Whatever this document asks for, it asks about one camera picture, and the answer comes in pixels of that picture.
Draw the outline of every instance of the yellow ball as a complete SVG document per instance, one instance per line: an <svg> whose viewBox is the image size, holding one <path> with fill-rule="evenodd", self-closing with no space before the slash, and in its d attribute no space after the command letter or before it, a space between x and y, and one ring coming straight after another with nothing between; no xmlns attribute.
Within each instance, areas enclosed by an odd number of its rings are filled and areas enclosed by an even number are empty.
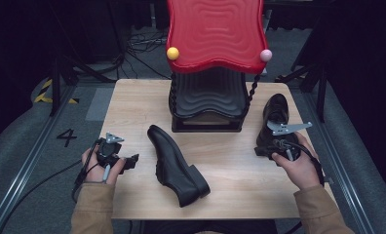
<svg viewBox="0 0 386 234"><path fill-rule="evenodd" d="M167 56L170 60L176 60L179 56L178 49L176 47L170 47L167 51Z"/></svg>

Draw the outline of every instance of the pink ball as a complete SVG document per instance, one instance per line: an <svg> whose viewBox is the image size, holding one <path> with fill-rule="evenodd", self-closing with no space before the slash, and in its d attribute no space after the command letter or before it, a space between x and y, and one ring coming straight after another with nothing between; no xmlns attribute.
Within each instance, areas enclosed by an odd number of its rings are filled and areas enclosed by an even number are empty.
<svg viewBox="0 0 386 234"><path fill-rule="evenodd" d="M260 59L262 59L262 61L269 61L271 58L272 58L272 52L270 50L263 50L260 53Z"/></svg>

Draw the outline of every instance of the wooden table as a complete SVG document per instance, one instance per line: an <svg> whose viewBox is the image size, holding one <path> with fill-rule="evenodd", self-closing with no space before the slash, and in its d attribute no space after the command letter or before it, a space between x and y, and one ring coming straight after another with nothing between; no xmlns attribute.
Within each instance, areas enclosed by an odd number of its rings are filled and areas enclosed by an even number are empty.
<svg viewBox="0 0 386 234"><path fill-rule="evenodd" d="M293 198L298 188L275 162L253 151L263 106L274 94L287 98L289 123L301 123L288 86L259 83L240 133L173 133L168 106L170 86L171 81L134 79L120 80L115 86L100 136L110 132L123 137L119 156L138 153L139 161L135 169L118 178L113 218L299 217ZM159 183L155 175L157 156L147 136L151 125L159 126L174 139L187 164L194 164L206 179L211 194L184 208L178 205L175 193ZM300 132L308 137L305 130ZM328 185L326 189L332 195Z"/></svg>

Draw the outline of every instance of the sleeve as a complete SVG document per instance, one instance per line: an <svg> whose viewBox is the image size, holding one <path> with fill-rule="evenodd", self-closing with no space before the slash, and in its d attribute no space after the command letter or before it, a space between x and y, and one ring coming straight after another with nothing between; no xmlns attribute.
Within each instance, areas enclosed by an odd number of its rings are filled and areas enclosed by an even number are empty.
<svg viewBox="0 0 386 234"><path fill-rule="evenodd" d="M114 186L104 183L83 183L72 214L70 233L113 233L114 190Z"/></svg>
<svg viewBox="0 0 386 234"><path fill-rule="evenodd" d="M354 233L345 225L339 208L321 185L300 190L294 197L307 234Z"/></svg>

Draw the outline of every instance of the shoe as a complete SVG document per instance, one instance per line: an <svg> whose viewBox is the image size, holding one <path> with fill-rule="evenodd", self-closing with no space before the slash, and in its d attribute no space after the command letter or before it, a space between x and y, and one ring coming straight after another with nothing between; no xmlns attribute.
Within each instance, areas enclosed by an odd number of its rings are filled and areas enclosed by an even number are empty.
<svg viewBox="0 0 386 234"><path fill-rule="evenodd" d="M284 150L280 150L273 143L275 139L286 139L290 142L298 142L295 134L273 136L273 132L267 126L268 121L271 121L275 124L284 124L288 123L290 118L290 111L288 108L288 102L284 95L275 94L269 98L265 107L263 108L263 125L262 129L259 132L259 135L256 139L257 147L254 149L254 152L257 156L268 156L272 160L272 153L277 152L282 156L288 158L287 153Z"/></svg>
<svg viewBox="0 0 386 234"><path fill-rule="evenodd" d="M206 180L194 165L187 165L177 144L165 131L152 125L147 135L156 148L156 177L174 191L181 207L211 193Z"/></svg>

